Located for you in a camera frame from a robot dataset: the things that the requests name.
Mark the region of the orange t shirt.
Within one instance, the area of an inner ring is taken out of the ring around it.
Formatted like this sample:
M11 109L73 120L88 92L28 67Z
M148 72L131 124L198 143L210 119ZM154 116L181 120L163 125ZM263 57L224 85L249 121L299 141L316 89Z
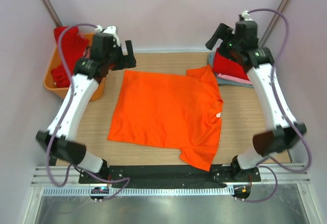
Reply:
M219 147L222 110L208 65L184 75L127 70L107 138L178 149L182 161L209 171Z

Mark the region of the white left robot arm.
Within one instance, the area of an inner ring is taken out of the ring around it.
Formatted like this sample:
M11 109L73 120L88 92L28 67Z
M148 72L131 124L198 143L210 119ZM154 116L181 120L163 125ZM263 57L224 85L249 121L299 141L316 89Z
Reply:
M106 160L90 153L86 146L75 141L77 130L92 95L109 71L136 67L131 40L125 42L124 54L116 34L101 32L92 37L89 57L80 58L74 68L71 84L63 103L46 131L38 131L36 140L54 157L81 168L88 175L108 178Z

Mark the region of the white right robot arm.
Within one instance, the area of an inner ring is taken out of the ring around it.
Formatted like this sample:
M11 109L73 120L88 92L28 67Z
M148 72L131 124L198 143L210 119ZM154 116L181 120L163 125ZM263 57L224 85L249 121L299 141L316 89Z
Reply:
M232 159L228 172L234 180L247 180L258 163L291 149L307 131L289 111L277 77L271 72L274 58L269 48L258 46L257 32L253 20L240 20L234 29L220 23L205 44L212 50L221 40L216 52L241 65L256 91L266 122L266 131L254 135L252 146Z

